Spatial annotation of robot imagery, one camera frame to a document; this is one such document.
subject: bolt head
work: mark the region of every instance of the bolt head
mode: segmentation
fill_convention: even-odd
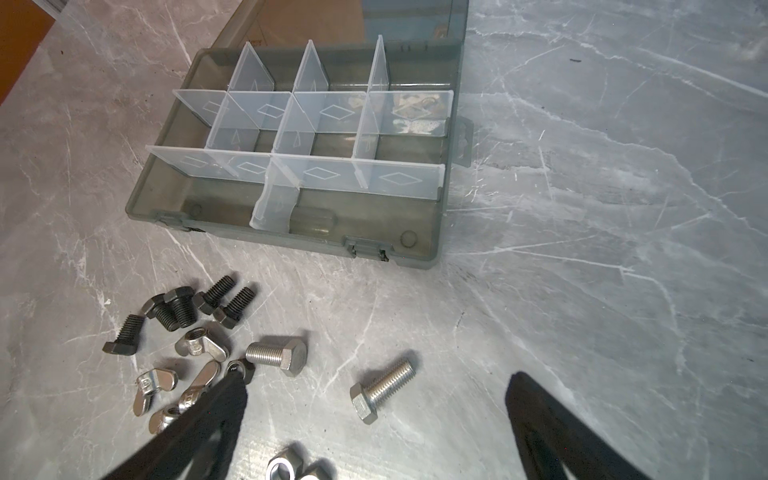
[[[376,414],[376,406],[373,405],[366,395],[365,389],[359,383],[356,383],[349,389],[349,397],[352,399],[352,405],[355,407],[357,416],[363,423],[370,425],[379,417]]]
[[[101,351],[111,353],[112,355],[133,355],[138,350],[136,345],[126,345],[125,343],[106,342]]]
[[[158,295],[155,295],[149,300],[147,300],[144,306],[141,307],[141,314],[146,316],[147,318],[154,318],[157,316],[156,308],[159,305],[162,305],[163,303],[165,303],[165,294],[160,293]]]
[[[180,286],[166,293],[164,295],[163,300],[165,300],[165,303],[169,303],[173,300],[176,300],[177,298],[184,298],[184,297],[193,296],[193,295],[194,295],[194,289],[191,286]]]
[[[280,369],[290,377],[301,373],[306,365],[306,344],[301,339],[293,339],[283,347]]]
[[[214,310],[214,320],[216,320],[218,323],[221,323],[224,328],[228,328],[230,330],[232,330],[238,322],[238,319],[227,315],[227,313],[224,312],[224,309],[220,306]]]
[[[206,315],[211,315],[216,309],[214,305],[211,305],[205,301],[203,298],[203,292],[197,292],[192,296],[192,305],[194,305],[196,309],[202,313],[205,313]]]

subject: hex nut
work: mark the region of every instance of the hex nut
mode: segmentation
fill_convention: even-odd
[[[331,480],[331,476],[321,467],[312,467],[299,480]]]
[[[205,301],[205,298],[203,298],[204,294],[205,292],[195,293],[192,296],[192,304],[196,309],[198,309],[202,313],[205,313],[206,315],[211,315],[214,313],[214,310],[216,309],[216,307]]]
[[[239,322],[238,319],[234,319],[231,316],[227,315],[227,312],[224,311],[223,307],[216,307],[214,310],[214,320],[216,320],[218,323],[221,323],[221,325],[224,328],[232,330],[236,325],[237,322]]]
[[[256,366],[246,359],[232,360],[227,364],[227,373],[238,372],[243,376],[246,385],[253,379],[253,373],[256,372]]]
[[[158,305],[162,305],[165,303],[165,293],[159,293],[144,304],[144,306],[141,307],[141,315],[146,316],[147,318],[154,318],[157,316],[157,310],[156,307]]]
[[[304,461],[299,454],[289,447],[275,455],[275,457],[266,465],[265,480],[280,478],[278,470],[281,466],[284,470],[288,471],[289,480],[296,480],[299,477],[301,468],[304,466]]]
[[[191,286],[180,286],[163,295],[163,300],[165,300],[165,303],[170,303],[177,298],[184,298],[186,296],[193,295],[194,289]]]
[[[349,389],[349,397],[352,399],[352,405],[355,407],[357,416],[365,423],[370,425],[376,421],[379,415],[376,413],[376,406],[373,405],[366,395],[365,388],[356,383]]]

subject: transparent plastic divider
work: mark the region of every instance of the transparent plastic divider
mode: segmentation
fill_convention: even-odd
[[[275,136],[272,152],[309,155],[315,141],[315,128],[294,96],[288,100],[286,113]]]
[[[174,95],[189,107],[209,127],[214,124],[216,114],[224,100],[221,90],[173,90]]]
[[[317,56],[315,44],[308,41],[304,49],[304,56],[293,82],[293,93],[298,91],[328,91],[328,78],[320,57]]]
[[[453,90],[372,91],[366,107],[372,111],[380,135],[444,137],[452,102]]]
[[[437,200],[445,173],[445,165],[441,164],[273,154],[273,160],[276,159],[290,170],[302,188],[426,200]],[[367,188],[358,183],[356,164],[362,164],[369,172]]]
[[[366,104],[362,91],[314,91],[293,94],[316,133],[354,134]]]
[[[252,184],[263,184],[264,174],[270,166],[270,154],[256,152],[234,152],[226,150],[205,150],[223,169],[235,176],[236,180]]]
[[[274,89],[275,81],[270,71],[266,69],[259,55],[253,50],[253,46],[247,41],[237,60],[227,91],[273,91]]]
[[[248,114],[226,94],[210,129],[205,147],[214,150],[253,151],[259,128]]]
[[[236,180],[237,176],[222,167],[210,151],[202,148],[147,145],[147,150],[190,177]]]
[[[376,51],[373,53],[373,65],[371,75],[368,77],[367,91],[389,90],[389,72],[386,67],[386,54],[384,53],[384,37],[379,35],[376,40]]]
[[[286,175],[279,158],[266,169],[264,190],[253,207],[249,225],[257,230],[288,233],[290,215],[299,199],[299,186],[293,175]]]
[[[277,130],[291,93],[288,91],[231,91],[230,97],[260,130]]]

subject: bolt thread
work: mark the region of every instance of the bolt thread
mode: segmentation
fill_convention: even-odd
[[[157,321],[169,332],[179,328],[179,322],[176,320],[174,310],[167,303],[162,303],[157,307]]]
[[[245,358],[259,365],[280,366],[283,360],[283,347],[251,343],[245,351]]]
[[[244,287],[240,292],[235,295],[229,305],[223,308],[224,312],[232,318],[240,318],[243,315],[243,310],[249,303],[253,302],[256,298],[256,294],[248,288]]]
[[[184,296],[180,298],[174,298],[169,303],[171,309],[174,311],[176,320],[179,322],[181,328],[187,328],[197,321],[197,314],[195,313],[194,305],[190,297]]]
[[[232,277],[229,275],[224,275],[221,277],[221,280],[216,282],[216,284],[208,289],[206,293],[203,293],[203,300],[205,300],[209,305],[219,306],[219,302],[221,301],[222,297],[227,295],[227,292],[232,290],[234,287],[235,281],[232,280]]]
[[[125,319],[120,333],[118,333],[118,339],[115,343],[122,343],[124,345],[136,345],[139,340],[139,332],[141,326],[144,325],[144,317],[142,315],[129,315]]]
[[[400,387],[408,383],[415,374],[411,363],[408,360],[403,360],[368,387],[366,394],[373,405],[379,406],[394,392],[397,392]]]

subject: black square head bolt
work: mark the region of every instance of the black square head bolt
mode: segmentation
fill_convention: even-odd
[[[112,355],[133,355],[139,347],[139,332],[144,316],[129,315],[114,342],[106,342],[101,350]]]
[[[256,294],[248,288],[244,287],[227,306],[219,306],[214,310],[214,319],[221,323],[224,327],[232,330],[235,325],[240,321],[240,317],[243,315],[243,310],[249,303],[253,302],[256,298]]]
[[[195,305],[199,311],[205,313],[206,315],[211,315],[216,307],[219,306],[219,302],[221,301],[222,297],[227,295],[227,292],[232,290],[234,287],[235,281],[232,280],[231,276],[222,276],[221,280],[216,282],[216,284],[213,285],[207,292],[195,293],[192,297],[192,304]]]

